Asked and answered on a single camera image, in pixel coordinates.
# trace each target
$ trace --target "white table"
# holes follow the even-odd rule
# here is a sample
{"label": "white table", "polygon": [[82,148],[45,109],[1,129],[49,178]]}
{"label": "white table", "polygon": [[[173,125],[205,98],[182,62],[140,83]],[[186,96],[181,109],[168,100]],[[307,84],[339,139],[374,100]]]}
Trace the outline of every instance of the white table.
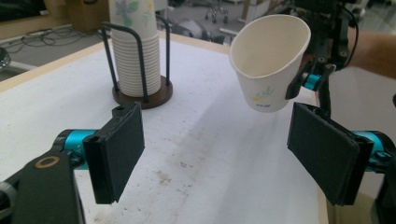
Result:
{"label": "white table", "polygon": [[[250,109],[228,49],[173,38],[174,94],[143,111],[146,149],[120,202],[95,204],[88,171],[75,172],[87,222],[328,223],[322,192],[287,149],[292,103]],[[163,74],[164,60],[161,39]],[[117,106],[111,88],[102,44],[0,83],[0,179],[62,130],[100,129]],[[297,100],[311,102],[310,92]]]}

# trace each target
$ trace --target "round wooden base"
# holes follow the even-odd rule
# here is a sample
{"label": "round wooden base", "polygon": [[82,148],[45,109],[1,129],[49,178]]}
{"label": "round wooden base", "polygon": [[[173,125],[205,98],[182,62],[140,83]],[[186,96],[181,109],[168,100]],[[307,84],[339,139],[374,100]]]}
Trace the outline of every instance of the round wooden base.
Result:
{"label": "round wooden base", "polygon": [[148,102],[145,102],[143,97],[133,97],[122,93],[121,91],[115,91],[113,87],[113,98],[120,105],[131,104],[134,102],[140,102],[142,109],[151,109],[160,105],[165,104],[172,96],[173,86],[172,82],[169,81],[169,85],[166,86],[166,77],[161,76],[161,88],[159,91],[148,96]]}

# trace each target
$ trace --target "cable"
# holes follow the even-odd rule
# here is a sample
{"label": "cable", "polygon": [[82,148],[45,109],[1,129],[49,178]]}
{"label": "cable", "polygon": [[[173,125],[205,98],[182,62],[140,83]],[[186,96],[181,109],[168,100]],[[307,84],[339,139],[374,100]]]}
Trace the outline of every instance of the cable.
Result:
{"label": "cable", "polygon": [[[289,6],[291,4],[290,0],[286,0],[286,1],[276,1],[276,4],[274,6],[272,6],[271,8],[269,8],[264,14],[263,16],[268,16],[268,15],[272,15],[272,14],[278,14],[279,12],[282,12],[282,10],[284,10],[285,8],[287,8],[287,6]],[[277,7],[280,6],[284,6],[281,8],[280,11],[274,11]]]}
{"label": "cable", "polygon": [[[93,34],[101,39],[101,36],[97,33]],[[18,53],[25,46],[32,48],[40,48],[46,46],[52,47],[62,47],[77,43],[80,39],[84,37],[90,37],[93,35],[85,35],[78,31],[73,30],[72,28],[59,28],[59,29],[47,29],[47,30],[39,30],[36,32],[31,32],[19,40],[11,40],[9,42],[3,43],[0,47],[7,49],[8,53]]]}
{"label": "cable", "polygon": [[345,12],[347,12],[347,13],[349,14],[349,16],[352,18],[353,22],[355,23],[355,32],[356,32],[356,35],[355,35],[355,43],[354,43],[354,45],[353,45],[352,51],[350,51],[349,58],[347,59],[346,63],[344,64],[344,67],[347,67],[347,66],[349,65],[350,61],[352,60],[353,55],[355,54],[356,47],[358,46],[358,41],[359,41],[359,25],[358,25],[358,22],[356,21],[355,16],[353,15],[353,13],[352,13],[351,11],[349,11],[349,10],[346,9],[345,7],[342,7],[342,9],[343,9]]}

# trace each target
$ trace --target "paper cup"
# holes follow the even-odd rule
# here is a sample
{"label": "paper cup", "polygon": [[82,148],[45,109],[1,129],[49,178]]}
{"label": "paper cup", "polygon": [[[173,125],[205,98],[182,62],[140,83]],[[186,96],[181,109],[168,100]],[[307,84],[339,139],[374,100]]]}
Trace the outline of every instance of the paper cup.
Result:
{"label": "paper cup", "polygon": [[[121,92],[133,97],[143,96],[143,84],[140,66],[130,66],[128,64],[122,65],[117,62],[116,65]],[[148,95],[151,95],[157,92],[161,87],[159,62],[145,67],[145,75]]]}
{"label": "paper cup", "polygon": [[[126,57],[139,57],[139,50],[138,48],[132,47],[120,47],[119,45],[113,44],[113,49],[115,53],[123,54]],[[153,43],[151,46],[143,46],[142,47],[143,54],[159,54],[160,53],[160,45],[157,43]]]}
{"label": "paper cup", "polygon": [[[160,58],[156,55],[153,57],[145,57],[145,69],[150,68],[154,65],[160,64]],[[116,66],[123,66],[123,67],[129,67],[131,69],[139,69],[140,70],[140,61],[137,59],[136,61],[131,61],[131,60],[122,60],[121,58],[116,57]]]}
{"label": "paper cup", "polygon": [[[137,48],[137,42],[133,35],[129,34],[129,38],[120,38],[116,35],[112,35],[111,39],[113,42],[117,42],[120,46],[123,47],[130,47],[131,45]],[[153,42],[158,42],[160,39],[160,33],[156,32],[155,36],[152,36],[147,39],[140,39],[142,41],[142,46],[151,45]]]}
{"label": "paper cup", "polygon": [[[140,58],[138,51],[127,50],[127,51],[120,51],[117,48],[114,48],[114,56],[116,60],[121,60],[123,62],[130,62],[130,63],[139,63]],[[159,48],[152,49],[152,50],[143,50],[143,60],[150,61],[160,58],[160,50]]]}
{"label": "paper cup", "polygon": [[275,112],[288,103],[286,91],[310,36],[304,21],[288,15],[262,17],[238,33],[231,44],[230,60],[251,108]]}
{"label": "paper cup", "polygon": [[[110,22],[131,28],[140,38],[146,39],[155,36],[157,21],[152,0],[109,0]],[[128,33],[112,30],[112,35],[130,39]]]}

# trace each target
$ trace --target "cup stack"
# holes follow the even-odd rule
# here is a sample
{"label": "cup stack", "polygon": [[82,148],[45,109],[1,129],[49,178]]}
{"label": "cup stack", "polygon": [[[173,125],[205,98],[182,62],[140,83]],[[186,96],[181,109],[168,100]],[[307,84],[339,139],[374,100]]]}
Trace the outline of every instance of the cup stack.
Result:
{"label": "cup stack", "polygon": [[[160,44],[152,0],[110,0],[110,22],[137,32],[142,40],[148,95],[161,88]],[[136,39],[129,33],[112,30],[113,50],[120,91],[142,97],[143,84]]]}

